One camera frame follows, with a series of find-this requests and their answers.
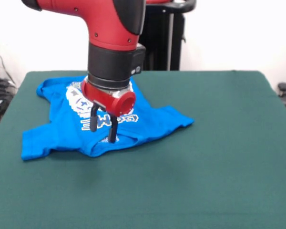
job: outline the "white wall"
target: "white wall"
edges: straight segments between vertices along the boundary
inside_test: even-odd
[[[260,70],[286,81],[286,0],[197,0],[186,14],[181,70]],[[88,31],[80,18],[0,0],[0,54],[20,84],[29,71],[84,70]]]

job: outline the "white graphic print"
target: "white graphic print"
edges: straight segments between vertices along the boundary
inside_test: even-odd
[[[90,131],[90,112],[93,103],[87,100],[81,91],[81,82],[73,82],[67,87],[66,98],[69,101],[69,105],[77,115],[82,118],[81,126],[83,131]],[[98,125],[97,128],[102,128],[104,126],[111,126],[110,116],[107,113],[102,112],[102,115],[98,115]],[[127,115],[122,115],[118,117],[118,122],[137,122],[139,120],[138,115],[133,114],[133,109]]]
[[[118,136],[115,138],[115,141],[116,141],[116,142],[119,142],[119,141],[120,141],[119,138],[118,138]],[[105,139],[103,139],[103,140],[100,141],[100,142],[102,142],[102,143],[108,143],[108,142],[109,142],[108,137],[105,138]]]

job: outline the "black knob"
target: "black knob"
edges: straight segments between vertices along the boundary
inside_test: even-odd
[[[286,83],[279,83],[278,89],[282,92],[286,92]]]
[[[38,4],[37,0],[22,0],[22,2],[24,3],[24,5],[26,5],[27,7],[30,7],[33,10],[41,11],[41,7]]]
[[[187,13],[196,8],[196,0],[185,0],[185,2],[149,3],[146,4],[147,13]]]
[[[90,130],[92,132],[95,132],[97,130],[97,110],[100,108],[97,104],[93,104],[91,108],[91,114],[90,114]]]
[[[118,132],[118,119],[114,115],[110,115],[111,128],[109,130],[108,140],[110,143],[115,143]]]

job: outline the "t-shirt sleeve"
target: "t-shirt sleeve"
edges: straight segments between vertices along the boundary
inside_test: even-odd
[[[32,160],[49,155],[57,144],[58,136],[53,125],[46,124],[22,133],[22,160]]]
[[[84,76],[51,78],[51,79],[48,79],[42,82],[38,86],[36,93],[38,96],[43,97],[50,102],[54,94],[59,95],[60,92],[65,91],[65,88],[69,86],[70,83],[74,81],[80,82],[83,79],[84,79]]]
[[[160,113],[165,113],[169,118],[171,118],[171,122],[169,122],[173,129],[179,127],[187,127],[195,122],[194,119],[185,116],[172,106],[165,106],[158,110]]]

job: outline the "blue t-shirt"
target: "blue t-shirt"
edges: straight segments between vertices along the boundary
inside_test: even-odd
[[[37,89],[37,95],[50,102],[50,123],[27,130],[22,135],[22,160],[45,157],[51,150],[79,151],[90,157],[130,148],[163,138],[179,127],[194,121],[171,106],[152,108],[131,79],[137,101],[129,114],[118,118],[116,142],[108,142],[110,116],[98,111],[98,130],[90,131],[93,103],[81,91],[85,76],[48,79]]]

